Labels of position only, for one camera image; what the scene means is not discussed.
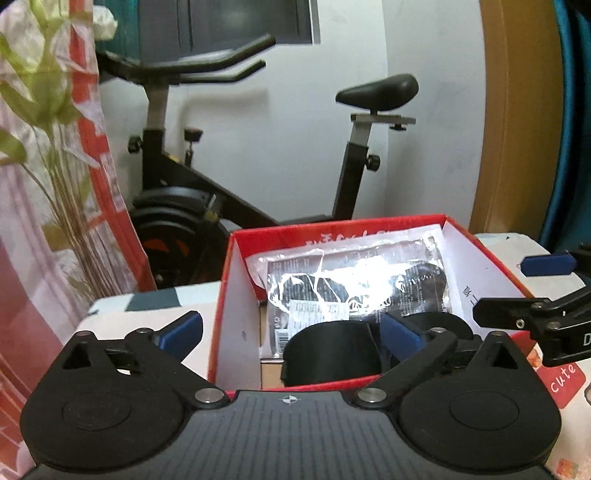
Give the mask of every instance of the white label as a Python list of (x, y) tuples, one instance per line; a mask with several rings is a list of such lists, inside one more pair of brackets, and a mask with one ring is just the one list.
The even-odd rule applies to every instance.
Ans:
[(337, 320), (349, 320), (349, 304), (341, 301), (290, 300), (287, 322), (290, 338), (310, 325)]
[(275, 351), (283, 355), (283, 350), (290, 340), (289, 330), (287, 328), (275, 330)]

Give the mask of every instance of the floral curtain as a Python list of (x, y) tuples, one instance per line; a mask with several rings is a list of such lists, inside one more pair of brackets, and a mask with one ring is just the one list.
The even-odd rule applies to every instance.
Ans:
[(20, 411), (98, 298), (150, 290), (100, 109), (92, 0), (0, 14), (0, 479), (31, 461)]

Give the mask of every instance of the open box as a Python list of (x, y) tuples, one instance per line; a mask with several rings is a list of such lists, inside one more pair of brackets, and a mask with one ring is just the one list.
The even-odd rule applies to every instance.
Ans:
[[(229, 391), (280, 386), (280, 366), (265, 362), (261, 364), (259, 358), (260, 321), (261, 318), (264, 319), (260, 310), (266, 294), (252, 282), (245, 258), (272, 250), (433, 224), (442, 227), (447, 255), (460, 291), (464, 320), (475, 333), (484, 336), (487, 332), (472, 319), (472, 307), (479, 298), (532, 296), (474, 236), (445, 215), (350, 220), (236, 231), (230, 238), (222, 277), (207, 379)], [(534, 346), (528, 332), (513, 332), (512, 337), (525, 353), (529, 353)], [(309, 385), (295, 390), (360, 388), (373, 378)]]

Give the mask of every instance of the red sticker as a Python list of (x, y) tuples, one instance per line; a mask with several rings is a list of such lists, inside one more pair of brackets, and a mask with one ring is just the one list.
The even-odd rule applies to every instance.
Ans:
[(585, 384), (585, 374), (577, 364), (552, 368), (540, 367), (537, 374), (561, 410)]

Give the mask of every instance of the plastic bag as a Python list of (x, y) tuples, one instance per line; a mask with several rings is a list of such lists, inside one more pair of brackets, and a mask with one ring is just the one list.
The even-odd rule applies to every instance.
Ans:
[(112, 40), (117, 32), (118, 22), (107, 7), (92, 7), (92, 30), (95, 40)]
[(262, 358), (281, 358), (293, 335), (319, 322), (378, 322), (392, 311), (462, 316), (439, 225), (253, 255), (246, 264), (267, 291)]

